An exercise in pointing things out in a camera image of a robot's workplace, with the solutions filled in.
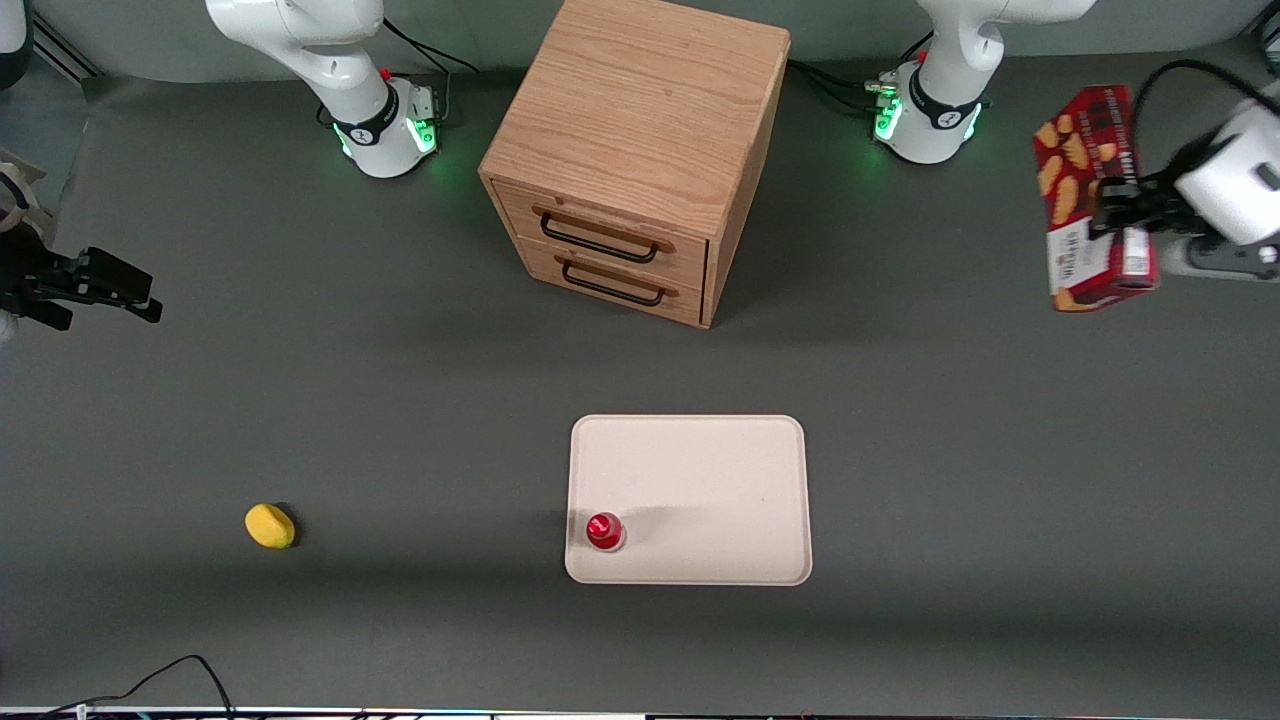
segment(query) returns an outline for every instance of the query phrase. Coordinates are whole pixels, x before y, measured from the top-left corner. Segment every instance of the yellow sponge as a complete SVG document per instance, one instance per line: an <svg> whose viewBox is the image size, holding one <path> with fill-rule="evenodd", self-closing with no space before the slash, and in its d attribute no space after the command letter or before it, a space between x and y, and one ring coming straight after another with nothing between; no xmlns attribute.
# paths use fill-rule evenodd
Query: yellow sponge
<svg viewBox="0 0 1280 720"><path fill-rule="evenodd" d="M293 544L293 520L274 505L262 502L250 507L244 514L244 528L262 547L284 550Z"/></svg>

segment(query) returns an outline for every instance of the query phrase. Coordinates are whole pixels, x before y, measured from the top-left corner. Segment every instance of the green led light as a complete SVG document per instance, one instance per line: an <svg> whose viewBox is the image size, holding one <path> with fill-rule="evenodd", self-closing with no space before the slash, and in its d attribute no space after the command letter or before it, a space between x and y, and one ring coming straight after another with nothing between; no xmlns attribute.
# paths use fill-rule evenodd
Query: green led light
<svg viewBox="0 0 1280 720"><path fill-rule="evenodd" d="M969 140L973 137L973 128L978 124L978 115L982 114L982 104L979 102L973 110L973 118L969 118L969 129L964 131L964 138Z"/></svg>
<svg viewBox="0 0 1280 720"><path fill-rule="evenodd" d="M881 140L888 140L893 137L893 129L897 127L897 119L902 115L902 101L893 100L888 108L881 110L881 117L876 120L876 136Z"/></svg>
<svg viewBox="0 0 1280 720"><path fill-rule="evenodd" d="M408 127L408 132L413 136L413 142L417 143L417 149L424 155L435 150L435 123L404 118L404 126Z"/></svg>
<svg viewBox="0 0 1280 720"><path fill-rule="evenodd" d="M333 133L337 135L338 141L342 142L342 154L351 158L351 147L347 147L347 138L343 137L342 131L338 129L337 124L333 126Z"/></svg>

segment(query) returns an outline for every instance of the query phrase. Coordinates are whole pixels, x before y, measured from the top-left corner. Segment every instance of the drawer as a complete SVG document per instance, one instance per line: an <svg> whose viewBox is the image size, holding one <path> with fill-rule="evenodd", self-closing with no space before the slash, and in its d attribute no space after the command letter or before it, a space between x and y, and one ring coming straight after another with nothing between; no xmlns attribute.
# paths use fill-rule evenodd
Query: drawer
<svg viewBox="0 0 1280 720"><path fill-rule="evenodd" d="M653 281L703 287L707 242L648 223L613 218L552 195L493 182L515 233L572 252L598 266L616 268Z"/></svg>
<svg viewBox="0 0 1280 720"><path fill-rule="evenodd" d="M614 268L571 258L558 247L535 240L516 240L530 275L616 302L632 310L701 327L701 292L669 281L623 273Z"/></svg>

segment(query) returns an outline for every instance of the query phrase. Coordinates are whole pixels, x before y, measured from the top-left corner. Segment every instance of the white tray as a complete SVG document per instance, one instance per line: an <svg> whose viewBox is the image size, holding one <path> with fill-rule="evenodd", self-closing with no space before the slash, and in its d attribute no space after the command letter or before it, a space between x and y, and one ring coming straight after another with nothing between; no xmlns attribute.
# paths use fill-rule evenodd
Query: white tray
<svg viewBox="0 0 1280 720"><path fill-rule="evenodd" d="M602 552L586 520L613 512ZM564 569L580 583L799 585L809 578L804 430L786 415L588 415L573 425Z"/></svg>

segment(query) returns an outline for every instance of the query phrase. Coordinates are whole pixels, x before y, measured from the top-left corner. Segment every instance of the cabinet top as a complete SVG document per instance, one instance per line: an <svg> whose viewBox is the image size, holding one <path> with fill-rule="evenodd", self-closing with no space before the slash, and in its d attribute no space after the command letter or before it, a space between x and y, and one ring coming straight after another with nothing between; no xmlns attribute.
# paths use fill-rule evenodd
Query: cabinet top
<svg viewBox="0 0 1280 720"><path fill-rule="evenodd" d="M481 173L714 237L790 45L659 0L566 0Z"/></svg>

